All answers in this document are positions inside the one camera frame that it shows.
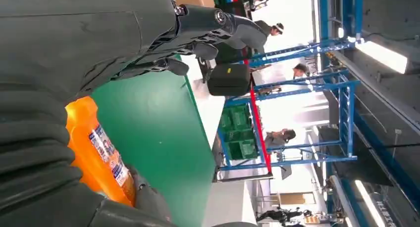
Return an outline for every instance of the green tabletop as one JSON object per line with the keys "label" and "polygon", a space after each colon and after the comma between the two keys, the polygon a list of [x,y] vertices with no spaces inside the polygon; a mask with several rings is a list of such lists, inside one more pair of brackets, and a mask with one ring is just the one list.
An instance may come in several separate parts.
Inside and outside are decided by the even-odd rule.
{"label": "green tabletop", "polygon": [[151,72],[92,97],[124,162],[165,196],[175,224],[201,226],[215,164],[187,79]]}

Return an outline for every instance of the workbench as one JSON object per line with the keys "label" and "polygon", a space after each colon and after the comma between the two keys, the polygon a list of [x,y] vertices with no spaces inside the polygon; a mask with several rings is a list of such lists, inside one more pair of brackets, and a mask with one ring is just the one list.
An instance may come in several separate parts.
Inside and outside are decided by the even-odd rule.
{"label": "workbench", "polygon": [[202,83],[194,56],[187,76],[169,71],[110,82],[92,96],[98,119],[126,164],[166,198],[173,221],[201,226],[211,181],[211,153],[224,97]]}

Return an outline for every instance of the ceiling light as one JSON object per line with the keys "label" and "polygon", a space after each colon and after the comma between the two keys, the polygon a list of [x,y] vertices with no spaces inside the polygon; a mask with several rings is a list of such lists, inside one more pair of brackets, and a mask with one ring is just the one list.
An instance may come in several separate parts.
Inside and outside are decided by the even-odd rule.
{"label": "ceiling light", "polygon": [[404,74],[407,68],[407,57],[387,49],[375,42],[356,44],[356,48],[374,58],[383,65],[390,67],[396,72]]}
{"label": "ceiling light", "polygon": [[[312,141],[312,138],[311,138],[311,135],[310,134],[308,134],[308,141],[309,141],[309,143],[311,145],[314,144],[314,142]],[[311,146],[311,149],[312,149],[312,152],[314,153],[315,159],[316,160],[319,160],[318,153],[316,153],[315,146]],[[318,167],[321,167],[321,163],[320,162],[317,162],[317,165],[318,165]]]}
{"label": "ceiling light", "polygon": [[369,209],[370,214],[372,215],[373,219],[375,220],[376,224],[379,227],[385,227],[385,223],[383,222],[382,217],[380,216],[377,208],[373,204],[372,199],[370,198],[368,191],[366,191],[365,186],[363,186],[363,183],[359,180],[355,181],[355,184],[357,186],[357,189],[359,190],[360,194],[363,197],[363,200],[365,201],[367,208]]}
{"label": "ceiling light", "polygon": [[353,225],[352,225],[352,223],[351,223],[351,221],[348,217],[346,217],[346,224],[347,224],[348,227],[353,227]]}
{"label": "ceiling light", "polygon": [[343,38],[344,37],[344,29],[343,28],[338,28],[338,37],[339,38]]}

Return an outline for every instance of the white wall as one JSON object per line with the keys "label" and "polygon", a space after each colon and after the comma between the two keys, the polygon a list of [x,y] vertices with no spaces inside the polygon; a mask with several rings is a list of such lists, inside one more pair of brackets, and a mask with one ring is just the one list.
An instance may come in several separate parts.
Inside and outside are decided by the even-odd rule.
{"label": "white wall", "polygon": [[202,227],[229,222],[256,224],[251,198],[244,181],[211,185]]}

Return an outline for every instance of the green crate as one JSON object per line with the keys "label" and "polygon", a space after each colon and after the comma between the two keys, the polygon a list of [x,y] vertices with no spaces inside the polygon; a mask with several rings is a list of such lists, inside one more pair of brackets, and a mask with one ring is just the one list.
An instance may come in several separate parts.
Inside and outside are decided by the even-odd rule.
{"label": "green crate", "polygon": [[258,157],[257,147],[255,146],[255,141],[253,139],[230,142],[227,146],[232,160],[252,159]]}
{"label": "green crate", "polygon": [[223,111],[222,112],[219,127],[223,131],[223,133],[227,133],[229,131],[234,130],[232,119],[230,117],[229,111]]}
{"label": "green crate", "polygon": [[254,140],[254,138],[255,138],[255,135],[252,129],[241,130],[241,131],[229,131],[224,134],[225,142]]}
{"label": "green crate", "polygon": [[233,127],[235,130],[251,128],[250,111],[247,105],[228,107]]}

